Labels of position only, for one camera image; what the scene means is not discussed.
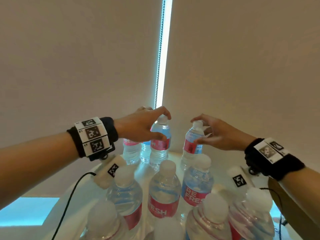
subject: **white roller blind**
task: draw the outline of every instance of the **white roller blind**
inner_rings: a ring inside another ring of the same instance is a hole
[[[1,0],[0,147],[153,106],[161,7],[162,0]],[[120,153],[121,142],[116,147]],[[67,188],[93,166],[78,160],[35,193],[60,193],[56,185]]]
[[[207,113],[274,137],[318,170],[320,0],[173,0],[163,105],[171,150]],[[217,167],[243,153],[204,146]]]

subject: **white table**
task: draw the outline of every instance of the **white table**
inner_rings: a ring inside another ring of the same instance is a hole
[[[181,154],[169,153],[169,160],[173,161],[177,165],[177,176],[182,182],[183,171],[180,169]],[[94,167],[91,171],[96,171],[101,165]],[[229,187],[231,184],[230,179],[226,176],[224,170],[212,169],[214,175],[215,185],[213,191],[220,189],[221,185]],[[148,188],[150,179],[155,174],[155,171],[148,164],[141,163],[135,171],[135,179],[141,185],[143,190],[143,203],[142,203],[142,233],[145,232],[145,218],[147,215],[147,201],[148,201]],[[33,239],[51,240],[55,229],[58,226],[70,193],[75,184],[71,185],[65,194],[58,200],[56,205],[51,210],[50,214],[46,218],[39,232],[35,234]],[[229,203],[234,197],[234,194],[230,190],[223,190],[220,192]],[[100,199],[105,197],[106,190],[98,187],[92,180],[92,176],[88,175],[80,181],[74,195],[71,199],[70,205],[66,212],[66,216],[62,222],[62,225],[56,235],[55,240],[77,240],[79,239],[85,224],[86,217],[89,210]],[[301,240],[301,238],[294,232],[290,226],[286,226],[289,234],[293,240]]]

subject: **forearm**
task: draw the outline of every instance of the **forearm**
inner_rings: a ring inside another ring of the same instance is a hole
[[[320,226],[320,174],[306,167],[288,173],[279,183],[315,224]]]
[[[67,132],[0,149],[0,209],[78,157]]]

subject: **water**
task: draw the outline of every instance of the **water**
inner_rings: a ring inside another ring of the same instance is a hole
[[[187,132],[186,139],[184,141],[183,154],[180,165],[183,171],[193,165],[197,154],[202,153],[202,145],[196,145],[193,142],[196,139],[204,136],[205,134],[203,132],[203,122],[200,120],[194,121],[192,124],[192,128]]]
[[[149,183],[146,233],[154,229],[157,219],[173,217],[178,208],[181,183],[176,175],[176,164],[164,160]]]
[[[167,122],[168,117],[166,117],[165,115],[161,115],[151,128],[152,132],[160,132],[167,137],[166,141],[151,141],[150,165],[155,170],[159,169],[160,163],[163,160],[168,159],[168,149],[170,148],[171,133],[170,127]]]
[[[124,166],[117,169],[106,198],[115,204],[129,228],[130,239],[139,239],[141,234],[142,188],[134,180],[134,168]]]
[[[89,212],[80,240],[128,240],[128,226],[110,201],[100,200]]]
[[[127,165],[140,162],[141,144],[128,139],[123,139],[123,158]]]
[[[165,217],[158,219],[154,231],[146,235],[144,240],[183,240],[183,229],[174,218]]]
[[[151,141],[145,141],[141,143],[140,159],[142,163],[148,164],[150,161],[150,153],[151,153],[150,143]]]
[[[250,188],[244,200],[234,201],[228,216],[233,240],[272,240],[275,230],[271,207],[269,192],[258,188]]]
[[[209,172],[210,166],[211,159],[205,154],[199,154],[195,164],[184,173],[178,207],[178,217],[182,225],[186,221],[189,211],[201,203],[211,192],[214,178]]]
[[[208,194],[188,214],[186,240],[231,240],[228,210],[228,204],[220,195]]]

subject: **black cable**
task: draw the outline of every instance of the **black cable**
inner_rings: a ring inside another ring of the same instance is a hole
[[[281,210],[283,211],[283,206],[282,206],[282,201],[281,201],[281,198],[280,198],[280,195],[273,189],[271,188],[260,188],[261,190],[270,190],[272,192],[274,192],[278,198],[279,198],[279,202],[280,202],[280,206],[281,206]],[[281,240],[281,222],[282,222],[282,213],[280,212],[280,220],[279,220],[279,240]]]
[[[73,196],[73,193],[74,193],[75,190],[76,190],[76,187],[78,186],[79,182],[83,179],[83,177],[85,177],[85,176],[88,175],[88,174],[91,174],[91,175],[93,175],[93,176],[96,176],[96,173],[94,173],[94,172],[87,172],[87,173],[85,173],[84,175],[82,175],[82,176],[79,178],[79,180],[77,181],[77,183],[76,183],[75,186],[73,187],[73,190],[72,190],[72,192],[71,192],[71,194],[70,194],[70,196],[69,196],[68,202],[67,202],[67,204],[66,204],[66,208],[64,209],[64,212],[63,212],[63,214],[62,214],[62,217],[61,217],[61,219],[60,219],[60,222],[59,222],[59,224],[58,224],[58,227],[57,227],[57,229],[56,229],[56,231],[55,231],[55,233],[54,233],[54,235],[53,235],[53,237],[52,237],[51,240],[54,240],[54,238],[56,237],[56,235],[57,235],[57,233],[58,233],[58,230],[59,230],[59,228],[60,228],[60,226],[61,226],[61,223],[62,223],[62,221],[63,221],[64,216],[66,215],[66,212],[67,212],[69,203],[70,203],[70,201],[71,201],[71,198],[72,198],[72,196]]]

